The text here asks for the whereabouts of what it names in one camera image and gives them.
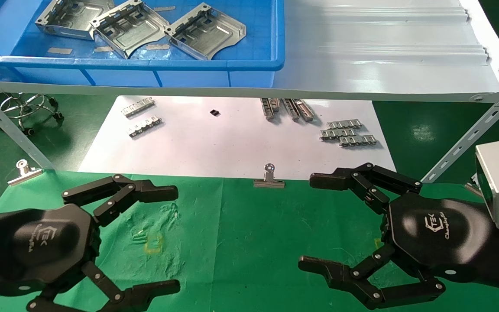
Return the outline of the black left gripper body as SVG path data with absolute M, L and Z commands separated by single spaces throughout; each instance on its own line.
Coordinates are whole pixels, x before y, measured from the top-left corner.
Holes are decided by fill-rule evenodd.
M 64 293 L 84 279 L 101 244 L 93 217 L 75 204 L 0 213 L 0 296 L 50 288 Z

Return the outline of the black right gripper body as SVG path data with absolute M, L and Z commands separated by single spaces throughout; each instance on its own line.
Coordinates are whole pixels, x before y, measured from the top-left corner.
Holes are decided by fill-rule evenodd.
M 493 221 L 481 203 L 406 193 L 390 203 L 386 219 L 392 261 L 413 277 L 481 282 L 493 272 Z

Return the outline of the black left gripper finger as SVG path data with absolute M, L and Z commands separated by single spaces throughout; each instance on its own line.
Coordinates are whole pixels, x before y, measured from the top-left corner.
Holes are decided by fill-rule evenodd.
M 108 301 L 100 312 L 146 312 L 152 300 L 158 296 L 178 293 L 180 282 L 176 279 L 156 283 L 146 283 L 120 290 L 92 261 L 86 262 L 81 271 L 83 275 L 107 296 Z M 45 288 L 26 306 L 28 312 L 79 312 L 79 309 L 54 302 L 57 289 Z
M 88 182 L 62 193 L 64 204 L 79 207 L 105 199 L 105 203 L 93 211 L 95 223 L 100 227 L 108 226 L 137 202 L 168 202 L 178 197 L 178 188 L 174 185 L 155 186 L 148 179 L 131 180 L 121 174 Z

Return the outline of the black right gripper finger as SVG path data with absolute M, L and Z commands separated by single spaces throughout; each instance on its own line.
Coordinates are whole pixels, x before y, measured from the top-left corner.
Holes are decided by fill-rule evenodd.
M 337 261 L 301 256 L 298 268 L 323 276 L 327 286 L 352 294 L 369 310 L 409 306 L 436 300 L 446 290 L 434 276 L 418 271 L 418 282 L 377 288 L 368 280 L 396 255 L 392 245 L 384 245 L 354 268 Z
M 370 162 L 356 168 L 337 168 L 331 174 L 314 172 L 309 178 L 314 189 L 350 190 L 377 215 L 385 215 L 389 197 L 381 189 L 402 195 L 420 193 L 422 182 Z

